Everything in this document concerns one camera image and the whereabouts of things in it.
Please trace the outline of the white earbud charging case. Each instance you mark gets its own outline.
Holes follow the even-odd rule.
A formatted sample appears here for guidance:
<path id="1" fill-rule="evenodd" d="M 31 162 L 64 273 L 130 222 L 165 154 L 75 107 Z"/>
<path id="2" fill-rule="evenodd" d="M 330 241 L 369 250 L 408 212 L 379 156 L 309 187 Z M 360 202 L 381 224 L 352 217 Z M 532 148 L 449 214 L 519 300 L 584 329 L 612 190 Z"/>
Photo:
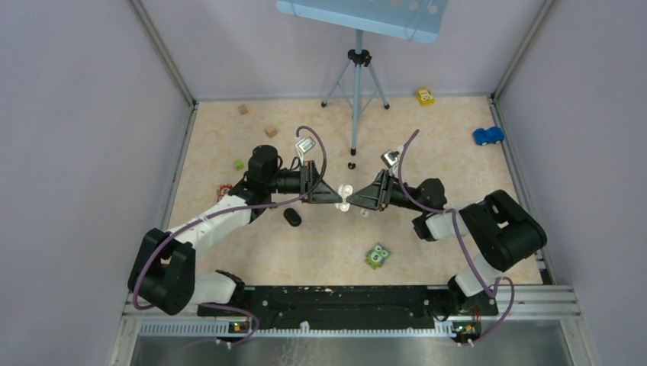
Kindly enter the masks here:
<path id="1" fill-rule="evenodd" d="M 340 185 L 336 192 L 342 198 L 342 201 L 335 203 L 334 207 L 341 212 L 347 212 L 350 208 L 350 203 L 347 199 L 353 194 L 352 185 Z"/>

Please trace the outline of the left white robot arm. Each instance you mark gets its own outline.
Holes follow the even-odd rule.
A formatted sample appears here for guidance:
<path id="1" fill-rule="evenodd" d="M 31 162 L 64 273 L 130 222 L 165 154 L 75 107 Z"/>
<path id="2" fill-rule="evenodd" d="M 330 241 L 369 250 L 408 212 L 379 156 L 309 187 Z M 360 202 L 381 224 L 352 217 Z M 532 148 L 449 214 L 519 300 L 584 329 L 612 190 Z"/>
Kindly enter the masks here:
<path id="1" fill-rule="evenodd" d="M 290 194 L 307 204 L 341 204 L 342 196 L 324 180 L 312 161 L 298 170 L 280 167 L 274 146 L 257 146 L 243 178 L 214 206 L 182 226 L 152 228 L 143 236 L 127 282 L 138 310 L 157 308 L 176 315 L 193 298 L 196 262 L 229 233 L 279 207 L 274 194 Z"/>

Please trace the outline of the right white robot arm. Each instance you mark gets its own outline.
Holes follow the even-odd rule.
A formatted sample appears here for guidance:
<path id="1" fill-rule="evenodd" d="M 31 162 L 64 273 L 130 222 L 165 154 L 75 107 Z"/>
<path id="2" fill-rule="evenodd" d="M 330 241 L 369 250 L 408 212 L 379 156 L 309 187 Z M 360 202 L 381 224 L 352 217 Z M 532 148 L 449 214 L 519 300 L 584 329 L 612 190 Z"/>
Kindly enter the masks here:
<path id="1" fill-rule="evenodd" d="M 541 225 L 503 190 L 456 210 L 446 207 L 445 188 L 438 178 L 412 188 L 384 169 L 346 201 L 365 210 L 390 206 L 416 210 L 420 215 L 412 224 L 420 239 L 433 242 L 453 236 L 459 241 L 468 267 L 450 278 L 447 294 L 449 308 L 457 314 L 469 313 L 478 305 L 479 294 L 494 292 L 506 271 L 547 243 Z M 478 249 L 475 257 L 468 254 L 466 236 Z"/>

